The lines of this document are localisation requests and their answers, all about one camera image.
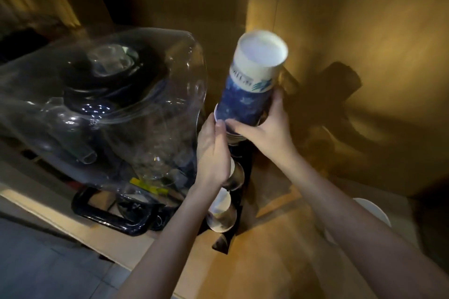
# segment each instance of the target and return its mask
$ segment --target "forearm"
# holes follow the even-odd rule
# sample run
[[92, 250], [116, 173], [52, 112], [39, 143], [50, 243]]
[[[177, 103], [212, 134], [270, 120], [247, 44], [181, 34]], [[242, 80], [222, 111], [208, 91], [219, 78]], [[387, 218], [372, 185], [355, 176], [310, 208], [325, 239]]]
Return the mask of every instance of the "forearm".
[[321, 177], [299, 154], [277, 159], [276, 164], [380, 298], [442, 298], [449, 293], [448, 277], [440, 268]]
[[123, 283], [117, 299], [171, 297], [201, 222], [215, 196], [199, 194], [196, 187], [192, 187], [161, 235]]

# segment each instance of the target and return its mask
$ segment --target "black plastic handle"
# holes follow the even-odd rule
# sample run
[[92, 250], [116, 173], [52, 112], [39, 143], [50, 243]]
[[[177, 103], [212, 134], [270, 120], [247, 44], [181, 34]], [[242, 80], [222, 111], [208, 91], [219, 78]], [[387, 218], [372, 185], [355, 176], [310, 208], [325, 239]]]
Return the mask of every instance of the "black plastic handle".
[[148, 226], [157, 217], [157, 210], [154, 210], [153, 206], [150, 205], [148, 206], [148, 211], [139, 222], [131, 222], [123, 217], [118, 217], [108, 211], [91, 206], [89, 200], [97, 192], [98, 189], [88, 186], [79, 190], [72, 200], [72, 210], [75, 214], [130, 236], [138, 236], [145, 233], [148, 230]]

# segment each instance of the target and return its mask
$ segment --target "floor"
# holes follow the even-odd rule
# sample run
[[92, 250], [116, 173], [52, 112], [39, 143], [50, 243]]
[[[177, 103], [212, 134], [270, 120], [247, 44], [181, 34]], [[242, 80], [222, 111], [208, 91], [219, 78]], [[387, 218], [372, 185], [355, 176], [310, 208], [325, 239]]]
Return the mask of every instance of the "floor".
[[129, 271], [98, 253], [0, 219], [0, 298], [108, 299]]

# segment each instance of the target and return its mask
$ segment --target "yellow tag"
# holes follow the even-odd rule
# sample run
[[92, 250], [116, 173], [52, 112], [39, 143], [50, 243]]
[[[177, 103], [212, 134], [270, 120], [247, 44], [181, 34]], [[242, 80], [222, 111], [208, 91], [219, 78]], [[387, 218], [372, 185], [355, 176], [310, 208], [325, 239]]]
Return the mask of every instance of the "yellow tag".
[[129, 180], [129, 183], [136, 185], [137, 187], [145, 189], [146, 191], [156, 194], [156, 195], [167, 195], [168, 194], [168, 189], [155, 187], [153, 185], [148, 185], [147, 183], [144, 183], [135, 177], [133, 177], [131, 180]]

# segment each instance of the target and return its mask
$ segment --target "left hand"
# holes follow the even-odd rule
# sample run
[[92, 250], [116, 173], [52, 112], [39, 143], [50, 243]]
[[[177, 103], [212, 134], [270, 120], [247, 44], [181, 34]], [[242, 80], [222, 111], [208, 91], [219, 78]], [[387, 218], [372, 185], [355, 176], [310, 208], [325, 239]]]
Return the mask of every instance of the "left hand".
[[226, 141], [226, 125], [222, 120], [215, 123], [213, 113], [199, 132], [197, 160], [194, 187], [201, 189], [199, 193], [216, 196], [221, 185], [229, 178], [231, 155]]

